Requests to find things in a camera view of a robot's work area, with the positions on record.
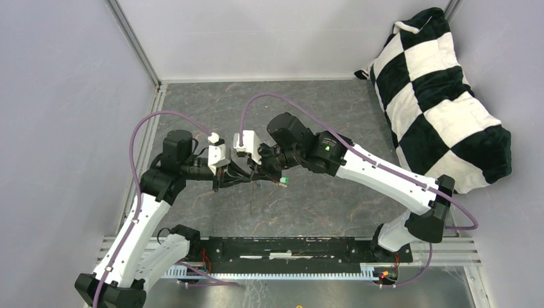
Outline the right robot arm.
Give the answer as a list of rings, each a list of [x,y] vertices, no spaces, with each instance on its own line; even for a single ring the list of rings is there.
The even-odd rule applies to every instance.
[[[273,118],[266,130],[274,146],[261,142],[253,130],[242,130],[235,137],[236,152],[249,156],[256,174],[280,182],[282,171],[301,166],[362,184],[405,207],[403,214],[377,227],[370,245],[375,260],[386,262],[414,241],[436,244],[443,240],[453,178],[434,179],[403,170],[342,135],[328,130],[313,133],[288,112]]]

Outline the grey metal key holder plate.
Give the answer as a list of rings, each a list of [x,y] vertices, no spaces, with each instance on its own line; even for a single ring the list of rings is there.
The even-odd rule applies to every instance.
[[[253,212],[254,189],[255,189],[255,182],[251,182],[251,184],[250,184],[249,218],[252,217],[252,212]]]

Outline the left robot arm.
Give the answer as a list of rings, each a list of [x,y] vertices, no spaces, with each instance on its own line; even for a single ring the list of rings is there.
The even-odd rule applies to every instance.
[[[198,153],[199,142],[186,130],[173,130],[162,152],[139,180],[130,213],[102,261],[74,284],[91,307],[142,307],[147,293],[166,271],[181,260],[209,263],[199,231],[183,225],[169,229],[166,239],[143,257],[162,218],[189,180],[210,181],[213,191],[251,181],[251,175],[230,160],[224,140]]]

